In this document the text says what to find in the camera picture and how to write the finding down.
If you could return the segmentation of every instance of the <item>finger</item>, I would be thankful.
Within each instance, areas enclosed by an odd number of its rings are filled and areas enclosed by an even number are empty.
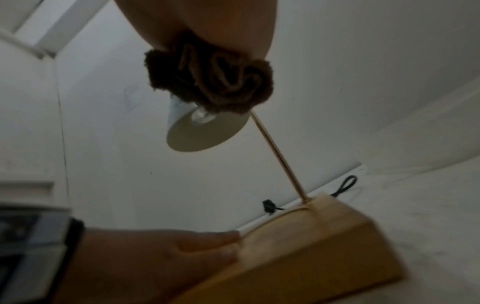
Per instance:
[[[232,243],[217,249],[187,253],[180,260],[181,285],[197,283],[238,260],[240,246]]]
[[[192,252],[218,248],[240,241],[238,231],[197,233],[182,231],[175,237],[175,243],[181,251]]]

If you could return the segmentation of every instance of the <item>wooden block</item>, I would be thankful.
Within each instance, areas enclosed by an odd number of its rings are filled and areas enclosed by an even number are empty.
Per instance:
[[[174,304],[306,304],[402,276],[372,220],[322,194],[246,234],[239,262]]]

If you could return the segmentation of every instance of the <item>lamp shade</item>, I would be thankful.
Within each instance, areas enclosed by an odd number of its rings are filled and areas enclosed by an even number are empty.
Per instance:
[[[195,152],[214,147],[240,131],[250,114],[210,114],[195,103],[170,96],[167,144],[180,152]]]

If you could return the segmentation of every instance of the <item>brown fabric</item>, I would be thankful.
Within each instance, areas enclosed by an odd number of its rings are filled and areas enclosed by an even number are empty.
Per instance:
[[[266,101],[274,90],[267,61],[249,60],[190,33],[171,51],[147,52],[145,66],[154,89],[169,90],[212,113],[244,114]]]

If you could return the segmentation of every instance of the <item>lamp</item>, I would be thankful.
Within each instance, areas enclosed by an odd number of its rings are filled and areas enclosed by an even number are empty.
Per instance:
[[[167,143],[177,151],[207,149],[234,136],[249,117],[302,204],[244,233],[238,262],[174,304],[307,304],[400,279],[403,268],[372,220],[329,195],[308,197],[253,111],[215,115],[172,95]]]

